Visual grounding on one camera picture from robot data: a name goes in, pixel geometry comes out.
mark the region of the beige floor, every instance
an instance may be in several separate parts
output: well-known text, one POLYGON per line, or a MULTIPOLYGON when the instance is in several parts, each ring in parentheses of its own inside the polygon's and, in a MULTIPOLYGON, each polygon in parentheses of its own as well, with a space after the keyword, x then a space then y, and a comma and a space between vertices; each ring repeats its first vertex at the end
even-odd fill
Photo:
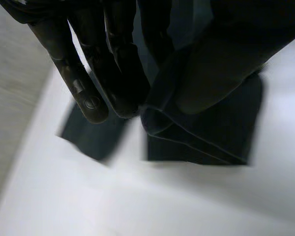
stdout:
POLYGON ((0 6, 0 191, 50 68, 28 26, 0 6))

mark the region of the white table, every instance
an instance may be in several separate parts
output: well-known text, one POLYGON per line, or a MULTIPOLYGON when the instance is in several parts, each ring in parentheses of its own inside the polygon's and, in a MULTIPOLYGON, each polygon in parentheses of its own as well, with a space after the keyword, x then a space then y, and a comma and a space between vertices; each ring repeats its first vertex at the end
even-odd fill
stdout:
POLYGON ((147 163, 139 119, 102 165, 56 136, 72 100, 53 69, 1 199, 0 236, 295 236, 295 41, 265 81, 253 166, 147 163))

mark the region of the black robotic finger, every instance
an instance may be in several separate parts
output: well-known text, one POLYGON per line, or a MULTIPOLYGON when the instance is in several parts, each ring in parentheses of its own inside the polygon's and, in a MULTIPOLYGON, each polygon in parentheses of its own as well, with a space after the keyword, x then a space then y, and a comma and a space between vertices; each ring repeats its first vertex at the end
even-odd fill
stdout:
POLYGON ((137 104, 142 104, 150 85, 144 73, 138 48, 133 44, 133 21, 136 14, 135 0, 103 1, 105 22, 110 47, 123 78, 131 86, 129 94, 137 104))
POLYGON ((108 107, 80 61, 67 18, 55 17, 29 27, 47 49, 84 116, 91 123, 104 122, 108 107))
POLYGON ((138 0, 144 42, 158 67, 174 52, 167 34, 170 25, 172 0, 138 0))
POLYGON ((138 103, 131 96, 131 85, 123 79, 114 56, 106 43, 103 7, 72 11, 68 19, 80 41, 86 59, 115 113, 121 118, 138 114, 138 103))

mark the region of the black cloth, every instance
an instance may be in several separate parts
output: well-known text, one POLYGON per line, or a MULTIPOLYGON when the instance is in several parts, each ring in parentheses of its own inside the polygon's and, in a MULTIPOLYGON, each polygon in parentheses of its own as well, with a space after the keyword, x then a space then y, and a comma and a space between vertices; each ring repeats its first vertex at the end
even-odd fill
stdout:
POLYGON ((218 104, 196 115, 186 115, 179 111, 173 97, 190 52, 191 47, 187 46, 170 56, 142 107, 141 120, 146 132, 167 141, 158 144, 151 140, 148 159, 245 165, 262 101, 261 78, 255 72, 218 104))

